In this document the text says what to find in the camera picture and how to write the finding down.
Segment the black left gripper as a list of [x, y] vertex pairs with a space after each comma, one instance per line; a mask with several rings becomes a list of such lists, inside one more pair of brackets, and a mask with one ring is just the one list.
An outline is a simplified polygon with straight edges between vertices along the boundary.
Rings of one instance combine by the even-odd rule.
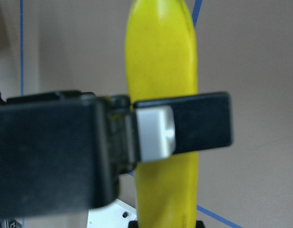
[[126, 95], [0, 95], [0, 211], [80, 211], [113, 202], [120, 174], [134, 168], [133, 119]]

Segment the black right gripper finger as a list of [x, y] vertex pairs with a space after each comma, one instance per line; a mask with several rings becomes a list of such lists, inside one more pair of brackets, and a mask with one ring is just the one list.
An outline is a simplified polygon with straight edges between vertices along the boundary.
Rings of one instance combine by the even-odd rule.
[[142, 162], [233, 143], [232, 102], [227, 92], [134, 103]]

